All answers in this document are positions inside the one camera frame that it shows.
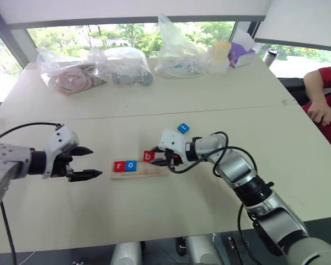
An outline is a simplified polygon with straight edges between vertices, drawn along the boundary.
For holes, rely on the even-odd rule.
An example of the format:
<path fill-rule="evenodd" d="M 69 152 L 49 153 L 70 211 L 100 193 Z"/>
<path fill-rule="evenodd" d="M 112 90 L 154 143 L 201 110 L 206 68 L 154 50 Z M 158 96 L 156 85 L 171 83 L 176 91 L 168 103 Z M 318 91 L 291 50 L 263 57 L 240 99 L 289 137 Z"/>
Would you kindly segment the bystander bare hand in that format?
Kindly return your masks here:
<path fill-rule="evenodd" d="M 307 115 L 313 122 L 327 126 L 331 122 L 331 107 L 325 99 L 315 100 L 308 108 Z"/>

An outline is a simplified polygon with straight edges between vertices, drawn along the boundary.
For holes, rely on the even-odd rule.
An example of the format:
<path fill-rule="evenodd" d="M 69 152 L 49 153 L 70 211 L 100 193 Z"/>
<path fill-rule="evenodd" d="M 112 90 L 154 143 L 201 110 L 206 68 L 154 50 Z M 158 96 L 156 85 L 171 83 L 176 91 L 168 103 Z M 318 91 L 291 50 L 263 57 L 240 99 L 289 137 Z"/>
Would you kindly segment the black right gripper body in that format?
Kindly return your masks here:
<path fill-rule="evenodd" d="M 181 157 L 170 149 L 165 150 L 165 160 L 170 169 L 175 169 L 181 164 Z"/>

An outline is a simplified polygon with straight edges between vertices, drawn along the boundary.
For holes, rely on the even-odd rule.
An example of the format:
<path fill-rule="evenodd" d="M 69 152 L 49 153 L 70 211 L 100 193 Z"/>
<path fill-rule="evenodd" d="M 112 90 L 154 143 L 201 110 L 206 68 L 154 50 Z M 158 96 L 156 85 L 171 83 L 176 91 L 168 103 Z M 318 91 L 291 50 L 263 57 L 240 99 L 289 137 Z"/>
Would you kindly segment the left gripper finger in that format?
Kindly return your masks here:
<path fill-rule="evenodd" d="M 71 156 L 85 156 L 92 154 L 93 151 L 87 147 L 77 146 L 71 150 Z"/>
<path fill-rule="evenodd" d="M 85 169 L 80 172 L 72 171 L 67 175 L 69 182 L 81 182 L 88 181 L 90 179 L 96 178 L 101 175 L 103 172 L 96 169 Z"/>

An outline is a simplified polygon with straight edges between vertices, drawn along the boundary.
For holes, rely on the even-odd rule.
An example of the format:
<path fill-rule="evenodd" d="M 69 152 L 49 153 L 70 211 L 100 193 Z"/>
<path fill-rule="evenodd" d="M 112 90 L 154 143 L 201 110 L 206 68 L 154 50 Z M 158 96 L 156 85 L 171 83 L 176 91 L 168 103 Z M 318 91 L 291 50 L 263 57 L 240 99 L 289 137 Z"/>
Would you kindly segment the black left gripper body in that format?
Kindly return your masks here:
<path fill-rule="evenodd" d="M 54 159 L 53 168 L 50 173 L 50 177 L 72 178 L 74 176 L 74 171 L 70 166 L 70 162 L 72 161 L 73 158 L 70 151 L 66 151 L 57 155 Z"/>

